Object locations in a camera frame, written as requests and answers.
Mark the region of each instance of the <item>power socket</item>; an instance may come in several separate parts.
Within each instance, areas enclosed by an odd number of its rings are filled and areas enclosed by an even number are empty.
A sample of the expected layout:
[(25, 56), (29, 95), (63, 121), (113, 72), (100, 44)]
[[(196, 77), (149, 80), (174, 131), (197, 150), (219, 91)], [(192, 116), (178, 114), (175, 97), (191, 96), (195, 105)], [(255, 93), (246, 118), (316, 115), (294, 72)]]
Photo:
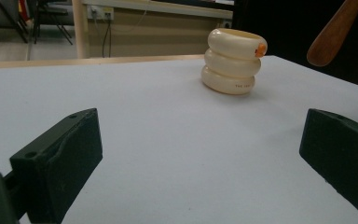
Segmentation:
[(112, 7), (87, 5), (87, 18), (96, 20), (113, 20), (114, 10)]
[(232, 20), (223, 20), (223, 23), (221, 24), (221, 27), (230, 29), (232, 26)]

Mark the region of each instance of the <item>white table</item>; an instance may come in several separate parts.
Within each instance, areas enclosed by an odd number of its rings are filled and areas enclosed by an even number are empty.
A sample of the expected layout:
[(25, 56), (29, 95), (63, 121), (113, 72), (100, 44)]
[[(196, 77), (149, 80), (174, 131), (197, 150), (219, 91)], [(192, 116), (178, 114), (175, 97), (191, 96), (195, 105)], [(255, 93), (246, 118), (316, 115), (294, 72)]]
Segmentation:
[(251, 94), (232, 96), (202, 84), (203, 65), (0, 69), (0, 172), (56, 122), (96, 107), (104, 158), (65, 224), (358, 223), (298, 154), (309, 108), (358, 122), (358, 86), (267, 56)]

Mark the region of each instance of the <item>ivory ring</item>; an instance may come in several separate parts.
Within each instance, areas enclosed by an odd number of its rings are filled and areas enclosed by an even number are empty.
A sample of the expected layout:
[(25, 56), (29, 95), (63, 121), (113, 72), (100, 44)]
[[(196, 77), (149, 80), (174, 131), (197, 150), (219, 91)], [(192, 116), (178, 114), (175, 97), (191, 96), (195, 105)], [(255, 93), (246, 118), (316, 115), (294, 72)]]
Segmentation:
[(206, 65), (216, 73), (230, 77), (252, 77), (260, 71), (260, 59), (239, 60), (228, 58), (211, 49), (205, 52)]
[(209, 33), (208, 45), (214, 52), (243, 60), (263, 57), (268, 47), (267, 41), (260, 35), (224, 28)]
[(202, 69), (201, 79), (211, 89), (233, 95), (248, 93), (255, 85), (255, 77), (225, 77), (206, 65)]

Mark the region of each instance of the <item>black cable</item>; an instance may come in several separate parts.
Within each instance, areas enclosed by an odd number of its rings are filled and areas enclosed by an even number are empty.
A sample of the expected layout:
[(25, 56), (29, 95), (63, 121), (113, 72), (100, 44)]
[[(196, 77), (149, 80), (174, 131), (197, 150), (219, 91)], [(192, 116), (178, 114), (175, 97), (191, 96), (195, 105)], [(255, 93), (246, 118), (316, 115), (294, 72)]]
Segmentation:
[(104, 44), (106, 42), (107, 32), (109, 31), (109, 58), (110, 58), (110, 49), (111, 49), (111, 43), (112, 43), (112, 33), (110, 32), (110, 16), (107, 23), (107, 29), (103, 38), (103, 58), (104, 58)]
[(111, 53), (111, 48), (112, 48), (112, 29), (110, 29), (110, 18), (109, 18), (109, 22), (108, 22), (108, 29), (109, 29), (109, 58), (110, 58), (110, 53)]

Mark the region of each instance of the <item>brown handle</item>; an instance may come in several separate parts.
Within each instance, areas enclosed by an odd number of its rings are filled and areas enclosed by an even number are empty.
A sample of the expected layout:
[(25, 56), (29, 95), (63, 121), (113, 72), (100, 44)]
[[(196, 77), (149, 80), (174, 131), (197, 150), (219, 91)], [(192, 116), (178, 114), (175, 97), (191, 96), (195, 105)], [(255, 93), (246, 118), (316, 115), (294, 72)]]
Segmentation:
[(358, 0), (345, 0), (308, 50), (308, 62), (326, 66), (336, 57), (358, 14)]

